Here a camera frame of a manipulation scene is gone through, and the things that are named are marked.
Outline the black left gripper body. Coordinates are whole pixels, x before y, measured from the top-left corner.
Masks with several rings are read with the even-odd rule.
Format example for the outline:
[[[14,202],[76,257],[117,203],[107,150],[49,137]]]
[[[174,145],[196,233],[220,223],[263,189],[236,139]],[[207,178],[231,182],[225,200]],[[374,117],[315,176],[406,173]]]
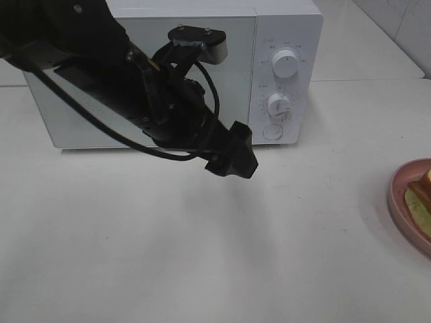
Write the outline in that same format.
[[[218,118],[220,98],[197,60],[200,54],[200,48],[168,43],[152,57],[141,55],[148,104],[143,132],[159,147],[142,147],[142,152],[175,161],[224,154],[229,129]]]

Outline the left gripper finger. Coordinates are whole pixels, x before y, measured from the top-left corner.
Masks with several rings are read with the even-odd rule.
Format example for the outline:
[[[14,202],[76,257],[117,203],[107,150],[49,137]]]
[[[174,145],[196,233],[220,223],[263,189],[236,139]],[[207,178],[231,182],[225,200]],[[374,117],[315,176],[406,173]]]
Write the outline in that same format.
[[[207,155],[205,169],[216,176],[226,177],[235,175],[232,167],[234,158],[230,154],[210,153]]]
[[[234,175],[250,179],[258,167],[252,148],[252,131],[241,122],[235,121],[229,130],[229,145],[224,152],[225,176]]]

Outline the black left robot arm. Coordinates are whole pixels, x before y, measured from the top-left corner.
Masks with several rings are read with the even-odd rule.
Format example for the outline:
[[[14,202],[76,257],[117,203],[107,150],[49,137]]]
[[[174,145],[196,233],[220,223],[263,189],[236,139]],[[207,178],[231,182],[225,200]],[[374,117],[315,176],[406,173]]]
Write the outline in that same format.
[[[206,89],[187,77],[192,67],[203,71],[226,55],[225,32],[181,26],[149,57],[105,1],[1,2],[1,58],[33,74],[97,129],[155,157],[178,162],[200,157],[217,176],[248,179],[258,166],[250,128],[241,122],[226,128],[219,121],[220,99],[208,72],[203,76],[213,108],[205,103]],[[55,83],[48,69],[141,129],[155,147],[110,129]]]

